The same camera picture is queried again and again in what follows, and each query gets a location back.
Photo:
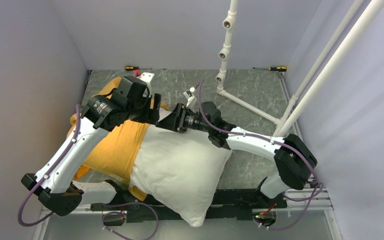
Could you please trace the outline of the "white pillow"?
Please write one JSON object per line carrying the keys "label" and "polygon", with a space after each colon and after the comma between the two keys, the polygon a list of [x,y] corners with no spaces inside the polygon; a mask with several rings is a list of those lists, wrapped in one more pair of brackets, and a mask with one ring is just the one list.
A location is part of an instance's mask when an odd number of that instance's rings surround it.
{"label": "white pillow", "polygon": [[191,227],[200,227],[231,155],[231,150],[214,146],[205,132],[150,125],[132,167],[129,191],[141,201],[151,195]]}

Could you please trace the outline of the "yellow pillowcase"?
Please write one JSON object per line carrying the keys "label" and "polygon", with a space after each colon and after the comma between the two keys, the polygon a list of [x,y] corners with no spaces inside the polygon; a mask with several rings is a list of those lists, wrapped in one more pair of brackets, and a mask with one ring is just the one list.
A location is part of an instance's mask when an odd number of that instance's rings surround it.
{"label": "yellow pillowcase", "polygon": [[144,201],[147,194],[131,183],[136,157],[148,131],[149,124],[125,121],[111,131],[88,155],[74,174],[76,181],[89,170],[120,177],[129,185],[128,191],[138,200]]}

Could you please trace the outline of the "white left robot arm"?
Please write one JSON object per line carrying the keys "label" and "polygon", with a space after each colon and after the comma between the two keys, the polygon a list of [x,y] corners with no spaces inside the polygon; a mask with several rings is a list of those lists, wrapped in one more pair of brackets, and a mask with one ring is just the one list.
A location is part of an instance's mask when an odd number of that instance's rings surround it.
{"label": "white left robot arm", "polygon": [[91,97],[82,110],[77,110],[75,127],[54,156],[36,173],[22,177],[29,195],[36,195],[44,207],[61,217],[87,204],[119,209],[124,196],[113,183],[79,183],[73,178],[93,149],[116,127],[126,121],[157,123],[161,96],[152,94],[153,78],[150,72],[122,77],[117,87]]}

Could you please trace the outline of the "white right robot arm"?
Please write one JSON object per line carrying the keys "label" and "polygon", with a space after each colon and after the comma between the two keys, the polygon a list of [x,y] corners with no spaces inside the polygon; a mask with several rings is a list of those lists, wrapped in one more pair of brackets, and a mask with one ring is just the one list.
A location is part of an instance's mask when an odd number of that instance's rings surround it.
{"label": "white right robot arm", "polygon": [[218,148],[244,151],[274,162],[277,173],[264,178],[255,194],[256,203],[262,208],[269,207],[275,197],[289,189],[303,190],[318,163],[297,135],[273,137],[247,131],[223,120],[220,110],[210,101],[202,103],[198,112],[179,103],[156,127],[178,133],[188,129],[206,132]]}

